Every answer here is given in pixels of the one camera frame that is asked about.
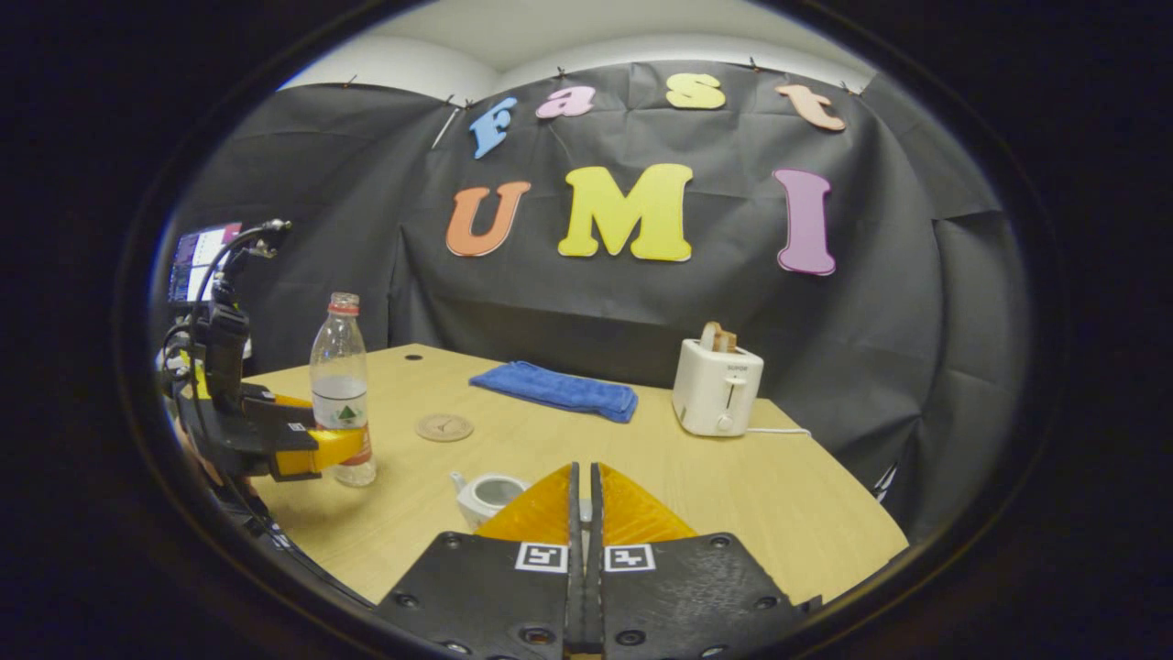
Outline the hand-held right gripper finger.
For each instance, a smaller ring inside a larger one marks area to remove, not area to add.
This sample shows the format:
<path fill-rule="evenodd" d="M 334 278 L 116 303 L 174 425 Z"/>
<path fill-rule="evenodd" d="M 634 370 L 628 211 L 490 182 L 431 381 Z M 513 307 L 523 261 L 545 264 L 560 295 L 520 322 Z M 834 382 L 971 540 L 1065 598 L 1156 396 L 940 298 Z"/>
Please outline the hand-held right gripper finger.
<path fill-rule="evenodd" d="M 811 618 L 737 535 L 696 533 L 612 467 L 591 467 L 591 640 L 603 659 L 750 659 Z"/>
<path fill-rule="evenodd" d="M 581 626 L 581 468 L 554 505 L 556 543 L 441 532 L 374 614 L 443 659 L 567 659 Z"/>

